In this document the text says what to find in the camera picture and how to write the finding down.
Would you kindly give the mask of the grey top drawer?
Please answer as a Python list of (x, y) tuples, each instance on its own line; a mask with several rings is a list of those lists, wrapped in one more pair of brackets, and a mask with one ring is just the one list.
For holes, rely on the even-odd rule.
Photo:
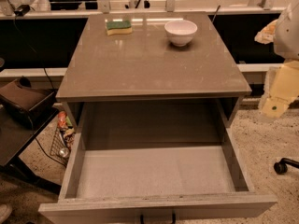
[(277, 200), (254, 190), (230, 126), (227, 133), (226, 143), (205, 147), (73, 146), (57, 203), (39, 211), (54, 224), (257, 217)]

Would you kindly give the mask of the grey cabinet with glossy top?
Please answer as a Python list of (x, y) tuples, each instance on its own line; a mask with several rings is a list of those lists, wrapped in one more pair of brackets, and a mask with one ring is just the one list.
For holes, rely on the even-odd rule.
[[(117, 14), (86, 23), (57, 93), (86, 150), (222, 145), (247, 81), (205, 13), (127, 13), (133, 31), (108, 35)], [(164, 26), (197, 25), (173, 45)]]

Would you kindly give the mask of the crumpled yellowish cloth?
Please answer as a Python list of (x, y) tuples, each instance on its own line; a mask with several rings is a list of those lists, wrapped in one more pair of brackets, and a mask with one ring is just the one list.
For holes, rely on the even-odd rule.
[(269, 44), (274, 41), (274, 34), (276, 30), (277, 20), (268, 23), (257, 35), (254, 40), (261, 44)]

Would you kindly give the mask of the black office chair caster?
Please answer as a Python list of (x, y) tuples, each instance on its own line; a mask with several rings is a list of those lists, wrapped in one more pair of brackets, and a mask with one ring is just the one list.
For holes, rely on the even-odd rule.
[(274, 170), (278, 175), (283, 175), (288, 171), (288, 166), (299, 169), (299, 162), (288, 158), (282, 158), (274, 164)]

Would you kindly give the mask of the white ceramic bowl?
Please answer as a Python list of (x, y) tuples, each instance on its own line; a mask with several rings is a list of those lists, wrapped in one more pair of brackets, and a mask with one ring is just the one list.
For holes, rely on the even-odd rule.
[(197, 25), (192, 21), (176, 20), (167, 22), (164, 29), (167, 38), (173, 45), (183, 47), (194, 38)]

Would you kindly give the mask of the green and yellow sponge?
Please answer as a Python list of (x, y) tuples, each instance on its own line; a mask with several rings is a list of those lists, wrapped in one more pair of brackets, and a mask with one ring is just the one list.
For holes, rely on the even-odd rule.
[(129, 21), (108, 21), (106, 28), (108, 35), (127, 35), (133, 31)]

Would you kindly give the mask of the dark brown box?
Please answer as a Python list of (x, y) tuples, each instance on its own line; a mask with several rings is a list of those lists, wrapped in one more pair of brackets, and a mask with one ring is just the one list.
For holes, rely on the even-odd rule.
[(20, 77), (0, 88), (0, 103), (12, 118), (33, 129), (40, 118), (51, 110), (55, 92), (33, 88), (27, 77)]

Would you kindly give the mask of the black side table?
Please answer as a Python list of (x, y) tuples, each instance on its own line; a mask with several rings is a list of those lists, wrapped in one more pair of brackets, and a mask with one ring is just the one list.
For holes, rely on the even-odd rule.
[(42, 116), (34, 129), (23, 127), (8, 112), (0, 108), (0, 172), (38, 188), (59, 194), (61, 186), (36, 175), (20, 158), (23, 151), (56, 117), (58, 110), (52, 108)]

